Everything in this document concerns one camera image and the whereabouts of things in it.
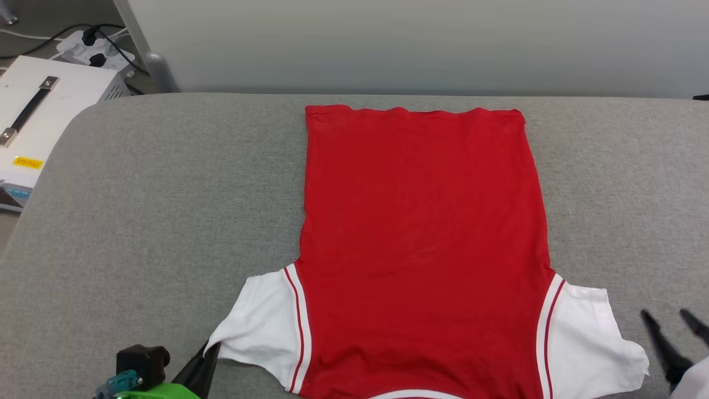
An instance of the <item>gray cushion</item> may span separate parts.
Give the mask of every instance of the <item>gray cushion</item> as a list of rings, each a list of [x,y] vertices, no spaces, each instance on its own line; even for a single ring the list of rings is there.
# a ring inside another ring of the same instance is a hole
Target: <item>gray cushion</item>
[[[539,171],[553,267],[607,288],[623,336],[667,385],[639,311],[694,360],[680,307],[709,321],[709,107],[660,99],[165,94],[118,99],[67,127],[0,268],[7,398],[90,397],[119,349],[163,345],[171,378],[250,275],[298,257],[307,104],[517,108]],[[220,363],[211,398],[286,397]]]

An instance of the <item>sleeve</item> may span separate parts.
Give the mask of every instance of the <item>sleeve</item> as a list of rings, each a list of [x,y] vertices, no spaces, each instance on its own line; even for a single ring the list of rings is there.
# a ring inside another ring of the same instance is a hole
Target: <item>sleeve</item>
[[[554,399],[636,390],[649,375],[644,349],[620,336],[606,290],[563,284],[547,343]]]
[[[295,304],[283,271],[249,277],[233,309],[209,338],[221,342],[218,357],[268,370],[286,389],[300,356]]]

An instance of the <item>white stripe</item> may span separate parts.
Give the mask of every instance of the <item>white stripe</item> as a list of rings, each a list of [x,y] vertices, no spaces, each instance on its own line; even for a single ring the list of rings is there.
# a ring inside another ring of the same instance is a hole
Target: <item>white stripe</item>
[[[459,396],[448,395],[436,390],[426,389],[405,389],[394,392],[383,393],[370,399],[401,399],[401,398],[430,398],[430,399],[462,399]]]
[[[542,382],[542,397],[544,399],[549,399],[549,380],[547,379],[547,364],[544,353],[547,319],[549,318],[549,311],[552,309],[554,296],[557,294],[562,281],[564,279],[560,275],[554,275],[552,283],[549,285],[547,296],[544,298],[544,305],[542,305],[542,311],[537,322],[537,367],[539,368],[539,379]]]
[[[310,365],[311,354],[313,350],[313,342],[310,334],[310,324],[308,323],[308,308],[306,307],[306,297],[303,294],[303,286],[301,285],[300,278],[298,278],[298,273],[296,272],[296,265],[291,263],[286,267],[288,274],[293,280],[293,285],[296,287],[296,294],[298,295],[298,306],[301,310],[301,328],[303,331],[303,362],[301,366],[296,370],[296,383],[293,386],[293,393],[300,393],[303,387],[303,379],[306,377],[306,372],[308,371],[308,366]],[[298,332],[298,342],[300,342],[300,332]]]

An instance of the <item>black cable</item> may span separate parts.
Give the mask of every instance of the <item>black cable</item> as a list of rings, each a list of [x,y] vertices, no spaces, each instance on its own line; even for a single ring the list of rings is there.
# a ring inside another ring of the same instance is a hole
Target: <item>black cable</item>
[[[10,60],[11,58],[19,57],[20,55],[32,54],[32,53],[34,53],[35,51],[37,51],[37,50],[41,49],[42,47],[46,46],[47,44],[51,43],[54,39],[56,39],[56,38],[58,38],[59,36],[63,35],[63,34],[64,34],[65,32],[67,32],[69,29],[79,28],[79,27],[81,27],[81,26],[92,26],[92,25],[89,25],[88,23],[77,23],[76,25],[71,25],[71,26],[68,27],[68,28],[62,29],[59,33],[57,33],[56,35],[52,36],[52,37],[49,38],[48,40],[45,40],[44,42],[42,42],[42,44],[38,45],[37,47],[35,47],[35,48],[31,49],[31,50],[27,50],[27,51],[25,51],[25,52],[22,53],[22,54],[0,55],[0,60]]]
[[[125,53],[124,53],[123,51],[121,51],[121,49],[113,42],[113,40],[111,40],[111,39],[108,37],[108,35],[106,35],[106,34],[101,30],[101,28],[104,27],[104,26],[108,26],[108,27],[110,27],[110,28],[119,28],[119,29],[125,28],[125,26],[114,25],[114,24],[112,24],[112,23],[100,23],[100,24],[98,24],[98,25],[91,25],[91,24],[88,24],[88,23],[77,23],[77,24],[74,24],[74,25],[71,25],[71,26],[69,26],[69,27],[67,27],[67,28],[62,29],[62,30],[61,30],[59,33],[57,33],[56,35],[52,36],[52,37],[49,38],[48,40],[45,40],[44,42],[42,42],[42,43],[41,43],[40,45],[38,45],[37,47],[34,47],[34,48],[32,48],[32,49],[30,49],[30,50],[28,50],[28,51],[25,51],[24,53],[15,54],[15,55],[0,55],[0,60],[9,60],[9,59],[11,59],[11,58],[19,57],[20,55],[32,54],[32,53],[34,53],[35,51],[37,51],[37,50],[41,49],[42,47],[46,46],[47,44],[51,43],[54,39],[58,38],[59,36],[61,36],[61,35],[64,34],[65,32],[67,32],[69,29],[79,28],[79,27],[81,27],[81,26],[88,26],[88,27],[94,29],[96,32],[100,33],[100,34],[106,39],[106,41],[108,41],[113,47],[115,47],[116,50],[123,56],[123,58],[125,58],[125,60],[128,61],[128,63],[129,63],[130,65],[132,65],[132,66],[135,68],[135,70],[137,70],[138,72],[141,72],[141,73],[143,73],[143,74],[145,74],[145,75],[147,75],[147,76],[150,76],[150,73],[149,73],[148,71],[142,69],[141,67],[139,67],[139,66],[137,66],[135,63],[133,63],[133,61],[131,61],[130,58],[128,58],[128,56],[125,55]]]
[[[141,92],[140,90],[136,89],[135,86],[133,86],[133,85],[131,85],[131,84],[129,84],[129,83],[126,83],[125,85],[126,85],[126,87],[128,88],[128,90],[130,90],[130,91],[136,93],[137,95],[139,95],[139,96],[145,96],[145,93],[143,93],[143,92]]]
[[[95,27],[94,27],[93,25],[89,25],[88,23],[77,23],[77,24],[75,24],[75,25],[71,25],[71,26],[68,27],[68,28],[62,29],[62,30],[61,30],[59,33],[57,33],[56,35],[54,35],[54,36],[52,36],[51,38],[45,40],[45,41],[42,42],[40,45],[38,45],[38,46],[36,46],[36,47],[34,47],[34,48],[30,49],[30,50],[25,51],[25,52],[22,53],[22,54],[0,55],[0,60],[10,60],[11,58],[19,57],[20,55],[32,54],[32,53],[34,53],[35,51],[37,51],[37,50],[41,49],[42,47],[46,46],[47,44],[53,42],[54,39],[60,37],[61,35],[63,35],[64,33],[66,33],[68,30],[73,29],[73,28],[80,28],[80,27],[82,27],[82,26],[88,26],[88,27],[90,27],[90,28],[98,28],[98,29],[100,29],[100,28],[103,27],[103,26],[108,26],[109,28],[119,28],[119,29],[125,28],[125,26],[114,25],[114,24],[112,24],[112,23],[100,23],[99,25],[96,25]]]
[[[106,41],[108,41],[108,42],[123,56],[123,58],[125,58],[125,60],[128,61],[128,63],[131,64],[131,65],[135,68],[135,70],[137,70],[138,72],[143,73],[144,75],[150,76],[150,73],[149,73],[149,72],[147,72],[147,71],[141,69],[139,66],[137,66],[136,64],[134,64],[133,61],[131,61],[130,58],[128,58],[128,56],[125,55],[125,53],[124,53],[123,51],[121,51],[121,49],[113,42],[113,40],[111,40],[111,39],[108,37],[108,35],[106,35],[106,34],[101,30],[101,28],[99,28],[98,25],[93,25],[93,26],[91,26],[91,27],[94,28],[94,29],[96,29],[96,32],[100,33],[101,36],[103,36],[103,37],[106,39]]]

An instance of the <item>cable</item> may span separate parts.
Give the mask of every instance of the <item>cable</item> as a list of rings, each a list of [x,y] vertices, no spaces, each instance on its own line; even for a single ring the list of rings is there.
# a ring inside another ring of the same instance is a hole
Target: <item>cable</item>
[[[36,47],[30,49],[30,50],[27,50],[27,51],[25,51],[24,53],[15,54],[15,55],[0,55],[0,60],[10,60],[10,59],[12,59],[12,58],[19,57],[20,55],[32,54],[32,53],[34,53],[35,51],[37,51],[37,50],[41,49],[42,47],[46,46],[47,44],[51,43],[54,39],[58,38],[59,36],[61,36],[61,35],[64,34],[65,32],[67,32],[69,29],[79,28],[79,27],[82,27],[82,26],[93,27],[92,25],[89,25],[88,23],[77,23],[77,24],[75,24],[75,25],[71,25],[71,26],[69,26],[68,28],[62,29],[59,33],[57,33],[56,35],[52,36],[51,38],[47,39],[44,43],[42,43],[42,44],[40,44],[40,45],[38,45],[38,46],[36,46]]]
[[[25,38],[25,39],[34,39],[34,40],[56,40],[58,42],[63,41],[64,39],[62,38],[50,38],[49,36],[30,36],[30,35],[23,35],[22,33],[17,33],[17,32],[12,32],[8,31],[6,29],[0,29],[0,32],[2,33],[7,33],[8,35],[12,36],[18,36],[20,38]]]
[[[25,51],[24,53],[16,54],[16,55],[0,55],[0,60],[10,60],[10,59],[12,59],[12,58],[19,57],[20,55],[32,54],[32,53],[34,53],[35,51],[37,51],[37,50],[41,49],[42,47],[46,46],[47,44],[51,43],[54,39],[58,38],[58,37],[59,37],[60,35],[62,35],[63,33],[67,32],[69,29],[79,28],[79,27],[82,27],[82,26],[88,26],[88,27],[90,27],[90,28],[93,28],[97,33],[100,33],[101,36],[103,36],[103,37],[106,39],[106,41],[108,41],[108,42],[123,56],[123,58],[125,58],[125,60],[126,60],[131,66],[133,66],[133,67],[135,68],[135,70],[137,70],[138,72],[143,73],[144,75],[150,76],[150,73],[149,73],[148,71],[142,69],[141,67],[137,66],[133,61],[131,61],[130,58],[128,58],[128,56],[125,55],[125,53],[116,45],[116,43],[113,41],[113,39],[111,39],[111,37],[110,37],[109,35],[106,35],[106,34],[101,30],[101,28],[104,27],[104,26],[107,26],[107,27],[109,27],[109,28],[125,29],[125,26],[114,25],[114,24],[112,24],[112,23],[100,23],[100,24],[98,24],[98,25],[90,25],[90,24],[88,24],[88,23],[77,23],[77,24],[74,24],[74,25],[71,25],[71,26],[69,26],[69,27],[67,27],[67,28],[62,29],[62,30],[61,30],[59,33],[57,33],[56,35],[52,36],[51,38],[48,38],[44,43],[42,43],[42,44],[40,44],[40,45],[38,45],[38,46],[36,46],[36,47],[34,47],[34,48],[28,50],[28,51]]]
[[[111,38],[109,38],[108,35],[106,35],[101,30],[101,28],[98,25],[93,26],[93,28],[96,29],[96,32],[100,33],[106,39],[106,41],[108,41],[123,56],[123,58],[125,58],[125,60],[128,61],[128,63],[131,64],[135,68],[135,70],[143,73],[144,75],[150,76],[150,73],[148,71],[146,71],[146,70],[140,68],[139,66],[137,66],[136,64],[134,64],[133,61],[131,61],[130,58],[128,58],[128,56],[123,51],[121,51],[121,49],[113,42],[113,40],[111,40]]]
[[[126,83],[125,85],[126,85],[126,87],[128,88],[128,90],[130,90],[130,91],[136,93],[137,95],[139,95],[139,96],[144,96],[144,95],[145,95],[145,93],[143,93],[143,92],[141,92],[140,90],[136,89],[133,85],[128,84],[128,83]]]
[[[117,39],[119,36],[124,35],[124,36],[130,36],[130,33],[128,33],[128,28],[123,28],[119,30],[118,32],[114,33],[113,35],[110,36],[112,39]]]
[[[15,55],[0,55],[0,60],[10,60],[10,59],[12,59],[12,58],[19,57],[20,55],[32,54],[32,53],[34,53],[35,51],[37,51],[37,50],[41,49],[42,47],[46,46],[47,44],[51,43],[53,40],[56,40],[57,38],[59,38],[59,36],[63,35],[63,34],[66,33],[67,31],[69,31],[70,29],[73,29],[73,28],[81,28],[81,27],[84,27],[84,26],[88,26],[88,27],[90,27],[90,28],[94,28],[94,29],[98,30],[99,32],[101,32],[101,29],[100,29],[100,28],[102,28],[102,27],[104,27],[104,26],[107,26],[107,27],[109,27],[109,28],[125,29],[125,26],[114,25],[114,24],[112,24],[112,23],[100,23],[99,25],[90,25],[90,24],[88,24],[88,23],[76,23],[76,24],[74,24],[74,25],[71,25],[71,26],[69,26],[69,27],[67,27],[67,28],[62,29],[62,30],[61,30],[59,33],[57,33],[56,35],[54,35],[54,36],[52,36],[51,38],[48,38],[47,40],[45,40],[44,43],[41,43],[40,45],[37,45],[37,46],[35,46],[34,48],[31,48],[30,50],[25,51],[24,53],[15,54]]]

